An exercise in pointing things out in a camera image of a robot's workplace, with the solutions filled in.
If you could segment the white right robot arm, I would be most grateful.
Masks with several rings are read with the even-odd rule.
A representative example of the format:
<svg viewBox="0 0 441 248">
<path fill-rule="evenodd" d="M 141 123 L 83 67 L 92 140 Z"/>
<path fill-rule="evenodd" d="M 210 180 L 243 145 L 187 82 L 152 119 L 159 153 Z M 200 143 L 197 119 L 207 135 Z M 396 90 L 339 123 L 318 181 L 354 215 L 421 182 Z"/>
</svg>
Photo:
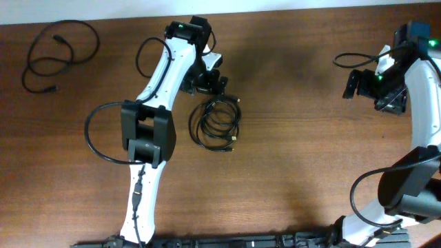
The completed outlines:
<svg viewBox="0 0 441 248">
<path fill-rule="evenodd" d="M 440 219 L 440 40 L 430 26 L 408 22 L 366 62 L 375 70 L 348 65 L 343 98 L 374 101 L 379 112 L 411 110 L 410 152 L 390 167 L 359 176 L 349 193 L 353 210 L 326 234 L 297 233 L 295 243 L 308 247 L 410 247 L 407 227 Z"/>
</svg>

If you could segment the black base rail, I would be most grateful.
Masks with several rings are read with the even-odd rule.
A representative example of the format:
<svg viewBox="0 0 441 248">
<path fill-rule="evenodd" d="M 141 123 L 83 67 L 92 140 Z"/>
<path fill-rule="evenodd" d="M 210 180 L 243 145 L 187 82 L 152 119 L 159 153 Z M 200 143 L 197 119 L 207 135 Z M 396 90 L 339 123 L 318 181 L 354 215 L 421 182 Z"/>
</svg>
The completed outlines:
<svg viewBox="0 0 441 248">
<path fill-rule="evenodd" d="M 120 236 L 110 236 L 101 242 L 81 242 L 71 248 L 136 248 L 139 244 Z M 298 232 L 294 235 L 242 236 L 204 239 L 153 239 L 146 248 L 310 248 L 330 247 L 324 232 Z"/>
</svg>

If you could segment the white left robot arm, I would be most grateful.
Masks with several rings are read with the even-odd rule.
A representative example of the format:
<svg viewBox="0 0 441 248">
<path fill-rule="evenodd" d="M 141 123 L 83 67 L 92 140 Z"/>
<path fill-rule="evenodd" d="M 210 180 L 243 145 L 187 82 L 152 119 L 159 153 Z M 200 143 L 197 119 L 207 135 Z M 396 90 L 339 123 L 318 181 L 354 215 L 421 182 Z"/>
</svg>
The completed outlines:
<svg viewBox="0 0 441 248">
<path fill-rule="evenodd" d="M 227 78 L 218 67 L 221 54 L 207 46 L 212 27 L 193 16 L 188 23 L 171 22 L 164 49 L 151 81 L 134 102 L 121 106 L 123 149 L 130 163 L 130 196 L 120 235 L 133 247 L 143 247 L 154 235 L 154 208 L 162 171 L 176 145 L 172 108 L 180 91 L 221 94 Z"/>
</svg>

